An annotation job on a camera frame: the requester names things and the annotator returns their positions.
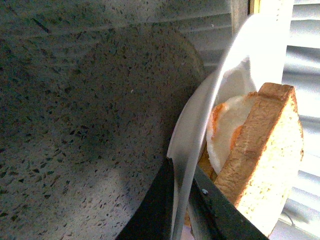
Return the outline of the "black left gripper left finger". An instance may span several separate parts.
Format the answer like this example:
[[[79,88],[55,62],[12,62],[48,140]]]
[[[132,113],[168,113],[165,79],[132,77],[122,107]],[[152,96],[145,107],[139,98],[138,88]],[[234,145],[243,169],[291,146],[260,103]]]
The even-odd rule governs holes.
[[[169,240],[172,230],[174,186],[173,161],[166,157],[139,208],[116,239]]]

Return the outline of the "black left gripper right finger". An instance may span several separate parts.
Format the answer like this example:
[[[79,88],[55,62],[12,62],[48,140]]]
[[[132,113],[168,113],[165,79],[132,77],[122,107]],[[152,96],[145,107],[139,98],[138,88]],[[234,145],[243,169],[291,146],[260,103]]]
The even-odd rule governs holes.
[[[196,240],[266,240],[214,185],[199,166],[195,169],[188,202]]]

